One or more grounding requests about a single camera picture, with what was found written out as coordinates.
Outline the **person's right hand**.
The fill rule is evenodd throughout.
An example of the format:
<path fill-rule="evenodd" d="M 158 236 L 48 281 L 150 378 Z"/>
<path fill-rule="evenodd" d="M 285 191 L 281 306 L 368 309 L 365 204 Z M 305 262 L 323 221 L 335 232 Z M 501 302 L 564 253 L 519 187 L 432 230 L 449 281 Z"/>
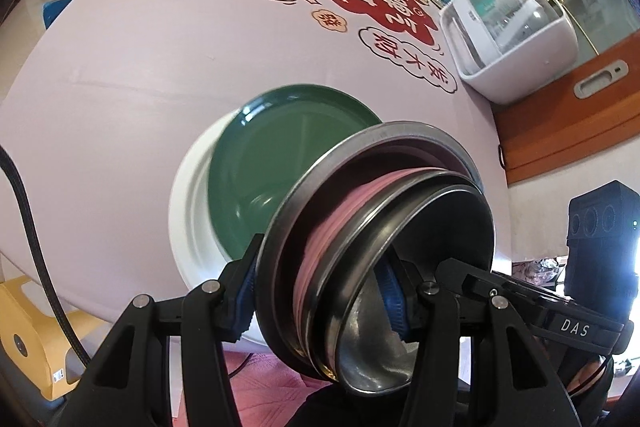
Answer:
<path fill-rule="evenodd" d="M 587 390 L 592 388 L 598 381 L 604 376 L 610 357 L 601 357 L 590 359 L 573 377 L 570 383 L 566 386 L 568 396 L 570 398 L 582 395 Z"/>

